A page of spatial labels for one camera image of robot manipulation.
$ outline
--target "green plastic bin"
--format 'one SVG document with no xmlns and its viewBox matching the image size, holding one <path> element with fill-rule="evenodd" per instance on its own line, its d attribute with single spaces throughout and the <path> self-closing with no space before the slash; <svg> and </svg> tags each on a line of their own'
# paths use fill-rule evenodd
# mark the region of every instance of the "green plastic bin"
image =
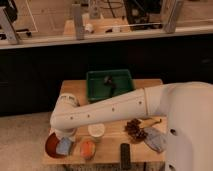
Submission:
<svg viewBox="0 0 213 171">
<path fill-rule="evenodd" d="M 113 94 L 110 92 L 111 86 L 104 84 L 107 76 L 110 76 L 116 85 Z M 91 103 L 121 95 L 132 90 L 134 90 L 134 85 L 131 74 L 127 69 L 87 72 L 87 98 Z"/>
</svg>

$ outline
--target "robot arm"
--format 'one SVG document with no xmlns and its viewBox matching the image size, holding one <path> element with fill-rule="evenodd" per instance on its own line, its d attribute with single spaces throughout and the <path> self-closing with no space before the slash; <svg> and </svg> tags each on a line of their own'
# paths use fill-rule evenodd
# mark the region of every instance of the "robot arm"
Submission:
<svg viewBox="0 0 213 171">
<path fill-rule="evenodd" d="M 58 134 L 98 122 L 166 114 L 166 171 L 212 171 L 213 86 L 191 82 L 135 90 L 77 107 L 71 94 L 61 95 L 51 116 Z"/>
</svg>

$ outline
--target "black remote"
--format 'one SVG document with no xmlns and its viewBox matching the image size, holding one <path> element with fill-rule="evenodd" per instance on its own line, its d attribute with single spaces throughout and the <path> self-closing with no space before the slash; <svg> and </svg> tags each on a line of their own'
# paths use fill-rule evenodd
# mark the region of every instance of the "black remote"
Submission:
<svg viewBox="0 0 213 171">
<path fill-rule="evenodd" d="M 127 143 L 120 145 L 120 164 L 121 170 L 131 169 L 130 145 Z"/>
</svg>

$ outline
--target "glass window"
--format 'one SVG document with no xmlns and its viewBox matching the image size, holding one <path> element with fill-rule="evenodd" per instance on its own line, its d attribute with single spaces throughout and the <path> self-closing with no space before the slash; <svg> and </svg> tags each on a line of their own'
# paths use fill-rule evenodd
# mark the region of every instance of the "glass window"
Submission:
<svg viewBox="0 0 213 171">
<path fill-rule="evenodd" d="M 14 7 L 13 0 L 0 2 L 5 2 L 0 6 Z M 197 26 L 202 30 L 200 26 L 213 23 L 213 0 L 14 0 L 14 3 L 17 19 L 13 18 L 11 23 L 22 44 L 164 37 L 176 32 L 189 33 Z"/>
</svg>

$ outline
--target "wooden tabletop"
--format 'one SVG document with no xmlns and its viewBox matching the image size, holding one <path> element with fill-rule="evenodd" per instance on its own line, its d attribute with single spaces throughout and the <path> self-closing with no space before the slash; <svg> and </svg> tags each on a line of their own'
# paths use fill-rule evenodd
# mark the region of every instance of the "wooden tabletop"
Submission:
<svg viewBox="0 0 213 171">
<path fill-rule="evenodd" d="M 162 84 L 160 79 L 137 79 L 134 80 L 136 89 L 142 87 L 149 87 Z M 61 93 L 73 93 L 80 102 L 80 105 L 88 104 L 86 98 L 86 81 L 85 80 L 71 80 L 64 81 L 61 87 Z M 162 132 L 166 131 L 166 118 L 155 117 L 153 120 L 160 120 L 160 124 L 153 127 Z M 153 120 L 143 122 L 143 126 L 149 125 Z M 131 143 L 130 138 L 124 132 L 124 126 L 127 120 L 105 123 L 106 132 L 101 142 L 96 143 L 96 153 L 92 160 L 85 161 L 80 156 L 80 144 L 83 140 L 91 138 L 87 126 L 78 128 L 76 133 L 76 144 L 72 154 L 62 159 L 54 159 L 49 157 L 46 153 L 43 157 L 44 164 L 97 164 L 97 163 L 119 163 L 120 161 L 120 144 L 130 143 L 131 161 L 132 162 L 155 162 L 164 161 L 165 152 L 158 154 L 151 150 L 144 142 L 137 144 Z"/>
<path fill-rule="evenodd" d="M 126 19 L 122 18 L 103 18 L 103 19 L 88 19 L 83 18 L 83 25 L 92 24 L 94 34 L 105 34 L 106 30 L 111 29 L 115 25 L 121 27 L 121 32 L 130 32 L 130 27 Z M 73 20 L 67 20 L 64 26 L 63 35 L 73 36 L 75 35 Z"/>
</svg>

